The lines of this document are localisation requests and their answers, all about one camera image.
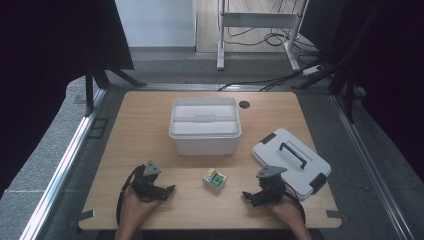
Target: gray floor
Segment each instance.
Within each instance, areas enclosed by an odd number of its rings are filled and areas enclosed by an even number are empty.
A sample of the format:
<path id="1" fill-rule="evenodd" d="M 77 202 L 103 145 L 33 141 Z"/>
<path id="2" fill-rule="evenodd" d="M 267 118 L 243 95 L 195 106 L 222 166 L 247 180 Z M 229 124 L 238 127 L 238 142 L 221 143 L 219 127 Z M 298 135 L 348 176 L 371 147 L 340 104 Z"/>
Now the gray floor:
<path id="1" fill-rule="evenodd" d="M 282 54 L 227 54 L 225 71 L 222 72 L 216 70 L 215 55 L 195 54 L 190 49 L 160 51 L 133 49 L 132 56 L 135 71 L 126 72 L 147 82 L 148 86 L 134 88 L 113 73 L 108 73 L 112 85 L 105 95 L 104 103 L 98 107 L 96 116 L 98 120 L 108 119 L 104 135 L 99 137 L 98 130 L 91 130 L 88 133 L 89 137 L 84 140 L 38 239 L 106 238 L 105 233 L 79 231 L 77 219 L 120 103 L 127 91 L 163 90 L 171 86 L 168 84 L 178 84 L 179 90 L 202 89 L 205 86 L 210 90 L 217 90 L 220 84 L 273 79 L 291 73 L 290 65 Z M 306 80 L 307 77 L 298 76 L 283 81 L 282 85 L 273 91 L 294 91 L 291 86 Z M 408 239 L 402 238 L 402 233 L 397 232 L 398 228 L 394 227 L 396 224 L 390 217 L 391 210 L 384 203 L 385 198 L 379 193 L 378 185 L 367 172 L 364 160 L 343 124 L 343 117 L 338 112 L 337 104 L 328 94 L 327 87 L 330 82 L 329 78 L 308 89 L 294 91 L 299 98 L 318 154 L 332 166 L 333 171 L 328 181 L 343 220 L 340 228 L 319 229 L 319 232 L 329 240 Z M 245 89 L 257 90 L 258 86 Z M 84 98 L 84 79 L 76 79 L 68 86 L 62 109 L 45 137 L 4 193 L 0 201 L 1 239 L 20 238 L 84 116 Z M 404 216 L 411 235 L 415 239 L 423 239 L 422 181 L 362 108 L 359 100 L 354 104 L 354 120 L 353 127 L 367 147 L 367 153 L 393 196 L 395 206 L 399 208 L 401 216 Z M 163 233 L 159 236 L 160 239 L 167 239 L 169 235 Z M 200 239 L 194 233 L 191 236 L 190 239 Z M 254 236 L 255 239 L 264 239 L 266 236 L 267 239 L 273 239 L 276 235 L 259 233 Z"/>

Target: aluminum rail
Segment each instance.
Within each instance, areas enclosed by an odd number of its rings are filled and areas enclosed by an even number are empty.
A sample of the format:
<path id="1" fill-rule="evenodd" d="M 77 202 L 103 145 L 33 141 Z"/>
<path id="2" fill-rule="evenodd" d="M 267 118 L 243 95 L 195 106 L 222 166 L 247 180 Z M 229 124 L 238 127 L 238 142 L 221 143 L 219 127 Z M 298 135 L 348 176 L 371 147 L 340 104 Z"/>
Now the aluminum rail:
<path id="1" fill-rule="evenodd" d="M 396 203 L 396 200 L 393 197 L 390 189 L 387 187 L 386 182 L 383 177 L 380 175 L 377 167 L 374 164 L 371 154 L 368 152 L 364 142 L 362 141 L 361 136 L 355 128 L 354 124 L 351 124 L 349 119 L 344 114 L 344 105 L 340 97 L 331 95 L 331 99 L 336 106 L 337 112 L 342 120 L 343 125 L 346 128 L 346 131 L 349 137 L 352 140 L 353 145 L 356 148 L 356 151 L 361 158 L 361 161 L 365 167 L 365 170 L 371 179 L 371 183 L 373 184 L 380 201 L 385 208 L 387 215 L 389 216 L 390 221 L 395 228 L 399 239 L 412 240 L 415 239 L 408 223 L 405 220 L 405 217 Z"/>
<path id="2" fill-rule="evenodd" d="M 97 91 L 94 97 L 95 106 L 98 106 L 102 102 L 105 94 L 106 90 L 100 89 Z M 79 124 L 77 131 L 75 132 L 68 148 L 60 160 L 49 185 L 47 186 L 43 196 L 41 197 L 41 200 L 35 208 L 30 220 L 28 221 L 28 224 L 20 237 L 21 240 L 37 238 L 50 213 L 50 210 L 52 209 L 54 202 L 56 201 L 57 196 L 60 193 L 60 189 L 66 179 L 66 176 L 69 173 L 69 169 L 74 163 L 78 150 L 80 149 L 97 112 L 98 108 L 95 108 L 90 116 L 84 117 L 81 120 L 81 123 Z"/>

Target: small round object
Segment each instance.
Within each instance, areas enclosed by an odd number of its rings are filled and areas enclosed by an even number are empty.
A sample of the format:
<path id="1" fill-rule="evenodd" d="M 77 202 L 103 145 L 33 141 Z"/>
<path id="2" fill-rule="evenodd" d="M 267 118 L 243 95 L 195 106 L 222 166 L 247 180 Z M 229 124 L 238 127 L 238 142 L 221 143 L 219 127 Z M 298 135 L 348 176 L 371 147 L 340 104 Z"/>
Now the small round object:
<path id="1" fill-rule="evenodd" d="M 243 109 L 248 109 L 250 107 L 250 103 L 248 101 L 240 101 L 239 106 Z"/>

